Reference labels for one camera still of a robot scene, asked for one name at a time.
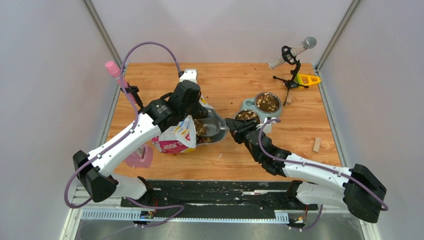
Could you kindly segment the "metal scoop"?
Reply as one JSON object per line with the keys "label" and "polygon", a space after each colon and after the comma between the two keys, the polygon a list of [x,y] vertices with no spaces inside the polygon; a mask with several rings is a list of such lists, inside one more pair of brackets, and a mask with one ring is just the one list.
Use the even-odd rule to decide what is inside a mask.
{"label": "metal scoop", "polygon": [[221,124],[215,118],[201,118],[194,120],[194,126],[196,130],[196,135],[200,137],[214,137],[220,131],[228,131],[230,128]]}

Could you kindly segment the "pet food bag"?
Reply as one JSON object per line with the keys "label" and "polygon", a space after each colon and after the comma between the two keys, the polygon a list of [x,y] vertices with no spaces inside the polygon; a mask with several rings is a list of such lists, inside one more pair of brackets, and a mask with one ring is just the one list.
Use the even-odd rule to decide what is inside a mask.
{"label": "pet food bag", "polygon": [[164,133],[154,137],[151,143],[156,149],[164,154],[189,153],[198,146],[215,144],[222,141],[227,130],[222,129],[214,136],[197,135],[195,119],[187,116],[177,126],[169,127]]}

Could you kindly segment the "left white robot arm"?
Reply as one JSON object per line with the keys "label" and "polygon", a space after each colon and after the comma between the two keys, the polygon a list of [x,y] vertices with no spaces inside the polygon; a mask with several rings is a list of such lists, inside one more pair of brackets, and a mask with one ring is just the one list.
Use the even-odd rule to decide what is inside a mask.
{"label": "left white robot arm", "polygon": [[153,193],[141,178],[114,174],[115,168],[130,154],[168,128],[177,126],[187,116],[200,111],[201,88],[195,82],[183,80],[173,92],[151,101],[136,113],[132,124],[111,140],[85,153],[79,150],[73,162],[77,178],[95,203],[111,196],[132,198],[140,206],[149,206]]}

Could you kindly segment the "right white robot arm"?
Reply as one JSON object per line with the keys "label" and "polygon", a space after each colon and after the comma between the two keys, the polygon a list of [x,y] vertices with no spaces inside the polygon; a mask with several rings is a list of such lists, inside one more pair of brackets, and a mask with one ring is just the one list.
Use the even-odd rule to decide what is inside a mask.
{"label": "right white robot arm", "polygon": [[285,195],[290,208],[311,204],[332,206],[346,209],[365,222],[377,223],[380,213],[389,209],[384,201],[387,189],[381,181],[361,164],[337,167],[277,147],[264,130],[279,122],[275,117],[263,124],[257,124],[254,119],[225,119],[234,141],[243,144],[267,173],[294,179]]}

